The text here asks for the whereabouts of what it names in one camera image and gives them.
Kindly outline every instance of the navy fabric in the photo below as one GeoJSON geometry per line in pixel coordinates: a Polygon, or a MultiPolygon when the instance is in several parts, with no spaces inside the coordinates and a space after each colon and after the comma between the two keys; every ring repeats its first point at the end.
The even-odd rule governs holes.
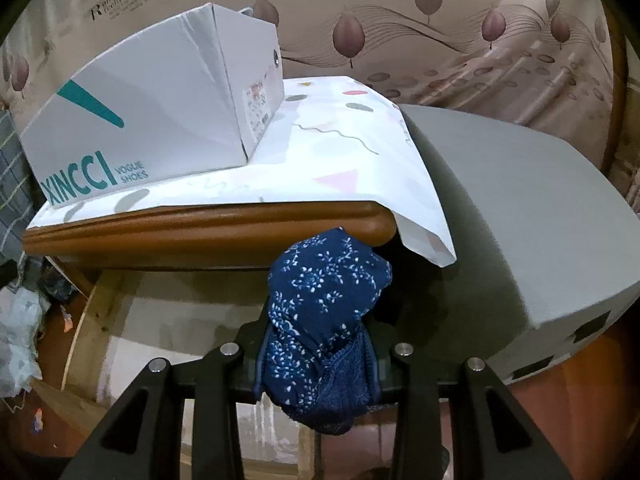
{"type": "Polygon", "coordinates": [[[292,245],[271,267],[262,384],[316,431],[341,434],[379,395],[361,319],[391,282],[391,266],[342,229],[292,245]]]}

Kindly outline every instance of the white cardboard box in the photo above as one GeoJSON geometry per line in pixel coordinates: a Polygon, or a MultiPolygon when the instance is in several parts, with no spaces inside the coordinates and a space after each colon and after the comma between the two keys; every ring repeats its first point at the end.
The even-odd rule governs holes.
{"type": "Polygon", "coordinates": [[[273,24],[207,4],[93,59],[47,101],[20,141],[57,207],[144,181],[242,166],[283,98],[273,24]]]}

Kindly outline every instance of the floor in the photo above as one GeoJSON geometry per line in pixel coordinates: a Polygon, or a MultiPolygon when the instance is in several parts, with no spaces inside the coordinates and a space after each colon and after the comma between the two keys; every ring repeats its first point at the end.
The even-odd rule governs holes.
{"type": "MultiPolygon", "coordinates": [[[[84,298],[68,307],[75,322],[84,298]]],[[[640,312],[627,313],[573,358],[512,386],[512,391],[555,450],[575,480],[600,480],[614,466],[640,413],[640,381],[636,373],[640,342],[634,337],[640,312]]],[[[38,345],[44,379],[60,386],[73,332],[63,332],[62,313],[54,308],[38,345]]],[[[322,440],[325,478],[366,477],[366,471],[390,463],[394,417],[392,409],[364,416],[346,435],[322,440]]],[[[446,407],[443,428],[448,425],[446,407]]],[[[8,419],[12,446],[42,455],[70,456],[82,438],[44,405],[35,394],[8,419]],[[42,409],[44,429],[33,431],[33,416],[42,409]]],[[[450,434],[444,430],[444,442],[450,434]]]]}

